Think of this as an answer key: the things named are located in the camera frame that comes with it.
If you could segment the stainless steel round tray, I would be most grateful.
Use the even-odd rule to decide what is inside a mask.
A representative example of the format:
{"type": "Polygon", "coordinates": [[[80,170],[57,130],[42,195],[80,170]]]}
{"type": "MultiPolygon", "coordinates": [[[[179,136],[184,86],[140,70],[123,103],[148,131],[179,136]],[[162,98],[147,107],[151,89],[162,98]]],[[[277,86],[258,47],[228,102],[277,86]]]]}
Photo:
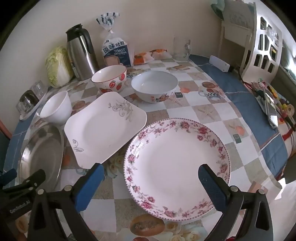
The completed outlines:
{"type": "Polygon", "coordinates": [[[46,179],[39,187],[52,192],[59,179],[63,153],[62,130],[50,123],[41,126],[33,133],[23,150],[18,171],[19,181],[23,182],[42,169],[46,179]]]}

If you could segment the round floral rim plate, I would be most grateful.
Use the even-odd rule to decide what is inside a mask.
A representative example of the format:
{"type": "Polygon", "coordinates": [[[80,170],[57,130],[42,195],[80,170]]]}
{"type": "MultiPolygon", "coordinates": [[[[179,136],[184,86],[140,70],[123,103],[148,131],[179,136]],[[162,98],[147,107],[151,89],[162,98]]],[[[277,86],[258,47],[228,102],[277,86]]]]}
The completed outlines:
{"type": "Polygon", "coordinates": [[[133,138],[123,173],[132,198],[147,213],[188,221],[213,208],[198,176],[203,164],[229,182],[230,157],[220,138],[197,121],[168,118],[147,126],[133,138]]]}

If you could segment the small white square bowl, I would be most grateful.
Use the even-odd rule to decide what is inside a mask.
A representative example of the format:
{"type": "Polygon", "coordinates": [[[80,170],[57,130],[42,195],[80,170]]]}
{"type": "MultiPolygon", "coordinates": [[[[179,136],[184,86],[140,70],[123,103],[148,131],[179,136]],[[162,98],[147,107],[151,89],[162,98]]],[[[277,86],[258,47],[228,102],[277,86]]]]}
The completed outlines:
{"type": "Polygon", "coordinates": [[[72,105],[67,91],[52,96],[43,106],[40,118],[47,123],[62,126],[72,113],[72,105]]]}

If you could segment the strawberry pattern red-rim bowl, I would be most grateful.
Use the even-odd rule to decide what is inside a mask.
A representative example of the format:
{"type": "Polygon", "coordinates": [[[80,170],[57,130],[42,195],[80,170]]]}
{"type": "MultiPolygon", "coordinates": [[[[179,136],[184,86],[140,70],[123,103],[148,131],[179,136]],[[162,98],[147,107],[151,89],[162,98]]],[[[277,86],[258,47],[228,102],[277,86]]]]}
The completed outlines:
{"type": "Polygon", "coordinates": [[[125,86],[127,69],[123,65],[107,66],[97,71],[91,78],[92,83],[102,93],[121,92],[125,86]]]}

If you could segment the large white ceramic bowl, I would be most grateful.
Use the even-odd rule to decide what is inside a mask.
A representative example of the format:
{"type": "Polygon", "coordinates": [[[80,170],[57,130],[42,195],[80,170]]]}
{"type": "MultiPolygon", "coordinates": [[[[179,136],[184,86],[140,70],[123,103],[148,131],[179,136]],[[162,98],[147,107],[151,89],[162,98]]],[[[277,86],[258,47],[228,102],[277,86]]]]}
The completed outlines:
{"type": "Polygon", "coordinates": [[[178,79],[170,73],[148,71],[135,76],[131,81],[131,87],[141,100],[160,103],[174,94],[178,83],[178,79]]]}

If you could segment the square white ceramic plate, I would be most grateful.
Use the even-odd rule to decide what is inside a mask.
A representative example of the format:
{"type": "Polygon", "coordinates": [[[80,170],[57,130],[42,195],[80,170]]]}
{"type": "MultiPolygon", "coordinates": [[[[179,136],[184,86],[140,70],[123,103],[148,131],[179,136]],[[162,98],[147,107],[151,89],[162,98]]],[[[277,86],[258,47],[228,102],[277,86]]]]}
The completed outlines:
{"type": "Polygon", "coordinates": [[[147,114],[117,92],[107,92],[71,116],[64,132],[82,169],[102,164],[147,123],[147,114]]]}

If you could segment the checkered blue-edged tablecloth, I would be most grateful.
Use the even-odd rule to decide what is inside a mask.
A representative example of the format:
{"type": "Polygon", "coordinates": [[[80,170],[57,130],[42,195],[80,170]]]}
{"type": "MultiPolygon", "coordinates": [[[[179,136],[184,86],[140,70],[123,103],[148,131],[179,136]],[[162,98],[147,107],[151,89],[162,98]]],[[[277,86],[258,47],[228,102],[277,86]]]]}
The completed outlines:
{"type": "MultiPolygon", "coordinates": [[[[135,94],[127,100],[147,113],[147,123],[165,118],[188,118],[212,129],[226,145],[231,159],[232,185],[243,191],[259,188],[267,192],[271,209],[281,198],[277,171],[286,163],[293,139],[284,142],[287,126],[272,129],[252,94],[238,78],[223,73],[203,56],[192,55],[189,62],[156,60],[128,71],[133,77],[149,70],[166,71],[179,81],[176,93],[167,101],[151,104],[135,94]]],[[[132,240],[132,221],[144,211],[126,189],[119,162],[121,149],[107,163],[108,174],[95,193],[83,217],[98,240],[132,240]]]]}

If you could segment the white tray with glasses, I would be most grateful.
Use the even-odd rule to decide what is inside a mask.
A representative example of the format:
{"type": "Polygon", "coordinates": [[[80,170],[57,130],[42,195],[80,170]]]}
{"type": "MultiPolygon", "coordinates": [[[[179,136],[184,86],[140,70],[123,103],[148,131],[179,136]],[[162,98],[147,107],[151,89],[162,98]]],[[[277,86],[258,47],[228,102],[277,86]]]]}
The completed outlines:
{"type": "Polygon", "coordinates": [[[16,104],[16,109],[20,114],[20,121],[25,121],[37,110],[45,99],[47,92],[48,87],[42,81],[38,81],[22,94],[16,104]]]}

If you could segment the colourful clutter pile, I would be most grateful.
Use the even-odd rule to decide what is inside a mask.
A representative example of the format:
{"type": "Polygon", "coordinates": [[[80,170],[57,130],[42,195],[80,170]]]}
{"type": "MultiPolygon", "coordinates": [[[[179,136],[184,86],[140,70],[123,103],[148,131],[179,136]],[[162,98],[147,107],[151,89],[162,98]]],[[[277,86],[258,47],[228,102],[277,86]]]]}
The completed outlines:
{"type": "Polygon", "coordinates": [[[278,92],[265,81],[252,82],[250,86],[262,111],[267,116],[270,126],[276,129],[279,125],[285,124],[287,133],[282,134],[282,138],[284,141],[292,138],[295,133],[293,105],[287,104],[284,99],[280,98],[278,92]]]}

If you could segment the napa cabbage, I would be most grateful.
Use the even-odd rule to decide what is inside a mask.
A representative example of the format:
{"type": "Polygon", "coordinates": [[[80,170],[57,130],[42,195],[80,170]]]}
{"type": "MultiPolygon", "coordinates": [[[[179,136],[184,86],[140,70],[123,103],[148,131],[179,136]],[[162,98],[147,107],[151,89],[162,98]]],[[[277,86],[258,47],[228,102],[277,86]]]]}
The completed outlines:
{"type": "Polygon", "coordinates": [[[54,48],[48,54],[45,66],[49,85],[53,88],[66,85],[74,77],[67,50],[62,46],[54,48]]]}

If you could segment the stainless steel thermos jug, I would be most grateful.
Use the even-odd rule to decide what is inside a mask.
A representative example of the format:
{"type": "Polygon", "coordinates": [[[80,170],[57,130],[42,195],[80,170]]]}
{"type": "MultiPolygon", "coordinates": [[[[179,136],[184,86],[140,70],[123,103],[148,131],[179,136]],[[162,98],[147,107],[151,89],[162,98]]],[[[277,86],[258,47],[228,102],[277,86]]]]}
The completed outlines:
{"type": "Polygon", "coordinates": [[[66,32],[67,53],[78,81],[91,78],[98,70],[95,51],[88,30],[77,24],[66,32]]]}

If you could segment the white power adapter box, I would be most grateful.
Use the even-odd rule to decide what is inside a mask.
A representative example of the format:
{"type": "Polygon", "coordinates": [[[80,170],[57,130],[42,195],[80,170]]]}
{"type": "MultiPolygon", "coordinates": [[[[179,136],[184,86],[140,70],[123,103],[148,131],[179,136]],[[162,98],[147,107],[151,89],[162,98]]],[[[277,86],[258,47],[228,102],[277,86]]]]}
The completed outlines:
{"type": "Polygon", "coordinates": [[[228,63],[213,55],[210,56],[209,63],[225,73],[228,72],[230,68],[228,63]]]}

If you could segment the orange snack packet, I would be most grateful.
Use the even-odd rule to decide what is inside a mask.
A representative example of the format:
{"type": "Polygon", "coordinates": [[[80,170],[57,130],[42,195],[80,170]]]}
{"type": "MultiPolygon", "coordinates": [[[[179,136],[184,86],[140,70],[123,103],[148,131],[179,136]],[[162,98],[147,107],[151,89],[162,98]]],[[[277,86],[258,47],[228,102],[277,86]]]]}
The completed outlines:
{"type": "Polygon", "coordinates": [[[154,58],[152,57],[151,52],[144,52],[134,56],[133,64],[142,65],[142,64],[150,63],[151,61],[154,61],[154,58]]]}
{"type": "Polygon", "coordinates": [[[150,53],[155,60],[166,60],[172,58],[172,55],[166,49],[155,49],[150,51],[150,53]]]}

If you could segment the white lattice chair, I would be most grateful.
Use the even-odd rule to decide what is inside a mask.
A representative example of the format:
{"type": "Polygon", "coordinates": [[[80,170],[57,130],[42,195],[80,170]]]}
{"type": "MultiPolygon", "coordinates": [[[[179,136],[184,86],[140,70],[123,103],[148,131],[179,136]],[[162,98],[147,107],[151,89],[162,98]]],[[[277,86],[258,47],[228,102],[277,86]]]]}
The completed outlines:
{"type": "Polygon", "coordinates": [[[282,53],[282,32],[271,20],[270,11],[255,1],[254,32],[248,63],[241,74],[243,81],[271,83],[280,65],[282,53]]]}

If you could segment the clear glass mug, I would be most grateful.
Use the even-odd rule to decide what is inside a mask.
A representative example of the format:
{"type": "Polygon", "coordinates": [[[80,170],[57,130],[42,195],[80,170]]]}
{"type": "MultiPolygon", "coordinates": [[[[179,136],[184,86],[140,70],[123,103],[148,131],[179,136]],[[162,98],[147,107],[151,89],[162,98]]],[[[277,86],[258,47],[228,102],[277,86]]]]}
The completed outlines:
{"type": "Polygon", "coordinates": [[[191,53],[191,40],[186,37],[174,37],[173,58],[175,60],[187,61],[191,53]]]}

